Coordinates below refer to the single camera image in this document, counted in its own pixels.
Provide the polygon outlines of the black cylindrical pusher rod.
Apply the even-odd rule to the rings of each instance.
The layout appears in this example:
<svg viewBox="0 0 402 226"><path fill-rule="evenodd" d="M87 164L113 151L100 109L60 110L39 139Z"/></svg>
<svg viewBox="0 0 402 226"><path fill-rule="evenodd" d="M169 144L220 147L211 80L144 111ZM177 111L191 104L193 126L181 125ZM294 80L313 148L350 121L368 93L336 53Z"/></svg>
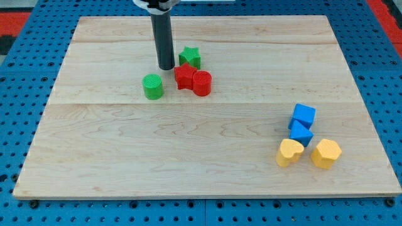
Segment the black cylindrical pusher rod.
<svg viewBox="0 0 402 226"><path fill-rule="evenodd" d="M170 13L151 15L151 24L155 39L158 66L162 70L171 70L175 66L173 36Z"/></svg>

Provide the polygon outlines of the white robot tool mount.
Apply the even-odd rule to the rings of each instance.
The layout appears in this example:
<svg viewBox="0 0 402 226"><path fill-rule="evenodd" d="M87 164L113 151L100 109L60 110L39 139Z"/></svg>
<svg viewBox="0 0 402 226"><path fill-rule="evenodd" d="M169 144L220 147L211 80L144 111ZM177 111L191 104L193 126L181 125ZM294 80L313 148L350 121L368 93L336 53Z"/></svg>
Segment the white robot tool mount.
<svg viewBox="0 0 402 226"><path fill-rule="evenodd" d="M180 3L180 0L133 0L133 3L150 14L165 14Z"/></svg>

